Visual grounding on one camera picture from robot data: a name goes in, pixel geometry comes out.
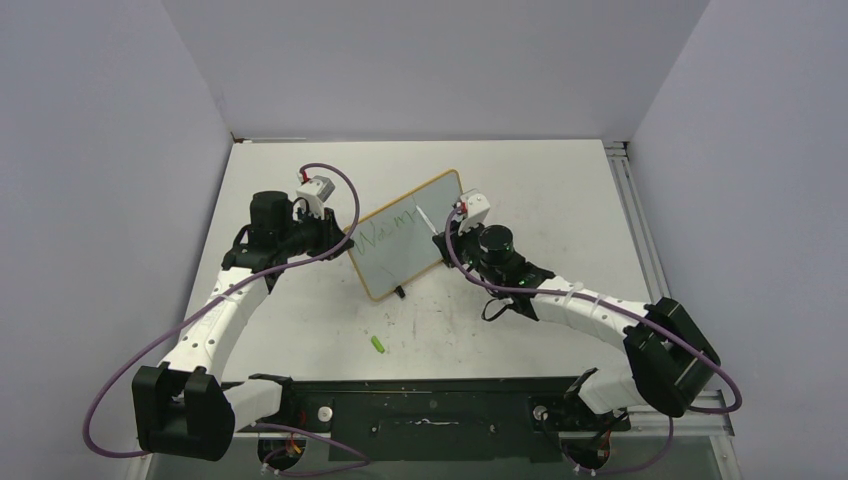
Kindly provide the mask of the white green marker pen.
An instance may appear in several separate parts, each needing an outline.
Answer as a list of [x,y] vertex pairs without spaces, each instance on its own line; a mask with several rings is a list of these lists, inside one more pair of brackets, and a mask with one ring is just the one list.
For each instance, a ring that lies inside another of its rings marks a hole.
[[433,235],[437,235],[438,230],[436,229],[435,225],[432,223],[426,212],[419,205],[416,206],[416,211],[418,212],[419,216],[421,217],[422,221],[427,226],[427,228],[430,230],[430,232]]

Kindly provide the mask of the yellow framed whiteboard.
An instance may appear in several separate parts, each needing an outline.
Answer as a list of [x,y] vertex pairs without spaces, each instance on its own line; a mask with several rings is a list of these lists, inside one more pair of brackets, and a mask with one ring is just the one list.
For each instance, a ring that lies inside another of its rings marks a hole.
[[447,170],[360,219],[348,251],[367,298],[379,302],[441,263],[419,205],[438,230],[462,193],[457,170]]

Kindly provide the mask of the green marker cap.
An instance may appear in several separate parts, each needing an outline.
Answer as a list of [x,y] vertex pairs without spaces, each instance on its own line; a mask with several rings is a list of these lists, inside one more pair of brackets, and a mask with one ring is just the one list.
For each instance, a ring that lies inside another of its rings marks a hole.
[[376,336],[372,336],[370,341],[377,352],[379,352],[380,354],[385,353],[385,347]]

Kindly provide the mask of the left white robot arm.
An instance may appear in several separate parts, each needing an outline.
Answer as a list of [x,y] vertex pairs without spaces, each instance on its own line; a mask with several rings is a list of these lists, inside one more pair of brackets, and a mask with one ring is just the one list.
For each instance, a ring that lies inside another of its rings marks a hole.
[[145,452],[217,461],[239,430],[262,420],[290,428],[298,403],[280,377],[253,375],[230,388],[221,376],[249,319],[293,265],[330,260],[353,245],[326,206],[329,195],[308,185],[293,197],[255,194],[250,221],[223,257],[214,289],[197,319],[156,367],[142,367],[131,390],[138,441]]

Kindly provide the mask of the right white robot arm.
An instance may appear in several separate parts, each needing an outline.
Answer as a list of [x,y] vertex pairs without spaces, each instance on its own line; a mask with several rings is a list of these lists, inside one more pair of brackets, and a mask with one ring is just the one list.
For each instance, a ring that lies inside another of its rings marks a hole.
[[506,308],[589,335],[626,356],[621,368],[591,368],[583,376],[565,402],[573,425],[590,428],[606,413],[638,405],[679,418],[720,370],[719,356],[679,302],[602,295],[528,261],[502,225],[465,233],[457,226],[432,238],[447,265]]

